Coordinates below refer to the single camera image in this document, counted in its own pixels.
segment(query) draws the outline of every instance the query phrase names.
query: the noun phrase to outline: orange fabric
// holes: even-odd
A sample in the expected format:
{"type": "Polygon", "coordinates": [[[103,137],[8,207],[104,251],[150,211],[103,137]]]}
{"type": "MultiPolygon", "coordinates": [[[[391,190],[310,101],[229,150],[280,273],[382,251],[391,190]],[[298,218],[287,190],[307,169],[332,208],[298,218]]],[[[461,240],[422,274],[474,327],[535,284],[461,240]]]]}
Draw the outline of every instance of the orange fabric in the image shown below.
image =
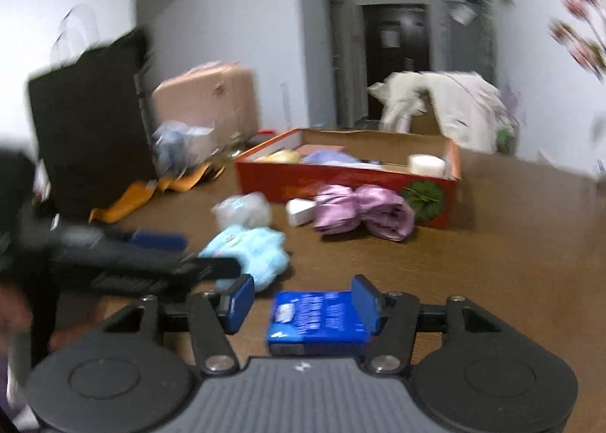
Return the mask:
{"type": "Polygon", "coordinates": [[[92,221],[102,221],[108,224],[117,223],[133,211],[147,204],[156,188],[161,192],[165,192],[166,190],[187,192],[202,180],[212,181],[217,179],[224,170],[225,167],[222,167],[218,171],[215,171],[212,164],[204,164],[191,175],[183,176],[177,180],[164,177],[158,180],[157,183],[133,182],[126,192],[124,192],[123,196],[110,207],[107,209],[93,209],[90,212],[89,223],[92,221]]]}
{"type": "Polygon", "coordinates": [[[167,190],[175,191],[175,192],[188,192],[190,191],[198,182],[210,175],[213,171],[212,164],[204,164],[200,165],[193,173],[190,175],[183,175],[180,179],[169,179],[167,177],[163,177],[158,181],[158,189],[161,192],[165,192],[167,190]]]}
{"type": "Polygon", "coordinates": [[[133,211],[147,204],[156,191],[155,182],[133,182],[120,199],[107,209],[93,209],[90,212],[89,223],[102,221],[103,223],[117,223],[133,211]]]}

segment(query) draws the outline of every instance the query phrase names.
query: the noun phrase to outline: doorway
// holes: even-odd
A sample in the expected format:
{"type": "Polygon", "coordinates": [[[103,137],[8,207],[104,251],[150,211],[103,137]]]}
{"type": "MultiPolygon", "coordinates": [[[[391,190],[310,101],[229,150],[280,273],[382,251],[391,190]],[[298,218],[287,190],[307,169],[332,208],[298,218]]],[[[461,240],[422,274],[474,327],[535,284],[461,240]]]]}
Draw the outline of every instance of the doorway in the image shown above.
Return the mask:
{"type": "MultiPolygon", "coordinates": [[[[425,5],[363,6],[367,84],[393,72],[431,71],[428,9],[425,5]]],[[[383,104],[369,96],[369,119],[380,120],[383,104]]]]}
{"type": "Polygon", "coordinates": [[[333,73],[334,110],[337,127],[347,127],[349,113],[345,99],[343,67],[343,5],[342,0],[328,0],[328,22],[330,25],[330,51],[333,73]]]}

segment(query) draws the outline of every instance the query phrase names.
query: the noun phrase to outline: pink flowers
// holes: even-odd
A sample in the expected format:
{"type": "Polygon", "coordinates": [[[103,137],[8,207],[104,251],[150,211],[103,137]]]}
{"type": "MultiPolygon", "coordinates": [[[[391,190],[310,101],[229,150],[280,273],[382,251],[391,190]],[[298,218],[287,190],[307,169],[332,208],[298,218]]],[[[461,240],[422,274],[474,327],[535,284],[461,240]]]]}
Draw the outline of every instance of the pink flowers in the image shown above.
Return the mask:
{"type": "Polygon", "coordinates": [[[587,2],[583,0],[562,0],[569,13],[580,20],[589,18],[589,8],[587,2]]]}
{"type": "Polygon", "coordinates": [[[568,12],[575,18],[586,22],[591,28],[596,40],[588,40],[577,35],[575,30],[563,21],[553,21],[550,25],[552,38],[567,47],[575,61],[589,72],[593,72],[600,80],[606,75],[606,47],[601,35],[592,22],[592,13],[596,12],[606,26],[604,0],[562,0],[568,12]]]}
{"type": "Polygon", "coordinates": [[[566,44],[572,38],[570,35],[570,27],[562,21],[555,21],[549,27],[551,37],[559,44],[566,44]]]}
{"type": "Polygon", "coordinates": [[[577,61],[583,69],[593,69],[595,67],[595,56],[592,48],[583,39],[576,40],[569,45],[570,55],[577,61]]]}

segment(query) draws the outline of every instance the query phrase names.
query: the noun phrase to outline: metal screw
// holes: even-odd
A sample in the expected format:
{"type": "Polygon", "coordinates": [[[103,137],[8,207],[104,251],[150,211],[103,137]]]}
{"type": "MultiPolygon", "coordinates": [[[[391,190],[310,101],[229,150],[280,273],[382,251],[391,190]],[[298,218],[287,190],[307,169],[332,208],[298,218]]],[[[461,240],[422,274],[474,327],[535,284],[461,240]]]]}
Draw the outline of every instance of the metal screw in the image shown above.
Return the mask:
{"type": "Polygon", "coordinates": [[[377,373],[389,373],[400,368],[400,360],[390,354],[377,356],[370,362],[370,367],[377,373]]]}
{"type": "Polygon", "coordinates": [[[218,354],[207,358],[204,366],[212,372],[225,372],[231,370],[235,365],[235,361],[231,356],[218,354]]]}

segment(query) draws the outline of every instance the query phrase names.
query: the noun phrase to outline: blue fluffy cloth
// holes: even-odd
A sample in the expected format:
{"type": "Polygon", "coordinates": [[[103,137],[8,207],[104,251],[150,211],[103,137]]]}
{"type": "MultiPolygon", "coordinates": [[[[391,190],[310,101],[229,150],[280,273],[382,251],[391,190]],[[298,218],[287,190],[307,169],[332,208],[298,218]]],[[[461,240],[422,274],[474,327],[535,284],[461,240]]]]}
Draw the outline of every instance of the blue fluffy cloth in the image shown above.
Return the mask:
{"type": "MultiPolygon", "coordinates": [[[[217,235],[200,252],[201,257],[234,257],[242,273],[255,280],[255,291],[263,291],[289,266],[290,257],[284,252],[284,234],[269,228],[246,229],[230,226],[217,235]]],[[[229,288],[233,281],[217,281],[217,290],[229,288]]]]}

